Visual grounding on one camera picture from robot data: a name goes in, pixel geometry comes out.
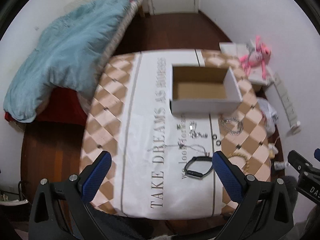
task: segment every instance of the box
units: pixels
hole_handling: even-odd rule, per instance
[[[231,114],[242,102],[231,68],[172,66],[169,78],[172,114]]]

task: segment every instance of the screw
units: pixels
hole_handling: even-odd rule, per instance
[[[279,184],[281,184],[281,185],[284,183],[283,179],[280,179],[280,178],[277,179],[277,182],[278,182]]]
[[[47,182],[48,182],[47,179],[41,179],[40,184],[41,184],[41,185],[44,185],[44,184],[46,184]]]
[[[255,179],[256,178],[253,175],[251,175],[251,174],[247,175],[247,180],[254,181]]]
[[[69,180],[70,181],[75,181],[78,179],[78,176],[76,174],[70,175]]]

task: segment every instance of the red cloth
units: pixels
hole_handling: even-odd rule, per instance
[[[9,113],[4,118],[14,121]],[[36,117],[37,121],[62,122],[85,126],[87,115],[82,110],[76,91],[57,87],[53,89],[46,109]]]

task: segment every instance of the power strip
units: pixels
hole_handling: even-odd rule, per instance
[[[282,105],[285,109],[285,112],[288,117],[288,121],[291,127],[292,133],[297,133],[300,131],[301,123],[298,121],[297,114],[295,112],[295,109],[293,107],[293,104],[290,100],[290,97],[288,95],[288,91],[284,86],[283,81],[280,79],[279,74],[275,72],[273,75],[273,81],[276,86],[276,90],[279,94],[279,97],[281,99]]]

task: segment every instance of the stuffed toy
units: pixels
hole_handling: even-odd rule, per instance
[[[260,42],[260,36],[256,36],[256,48],[249,52],[249,55],[245,55],[239,58],[242,68],[247,76],[250,75],[252,67],[262,67],[262,78],[267,78],[266,64],[269,63],[271,56],[271,50],[262,42]]]

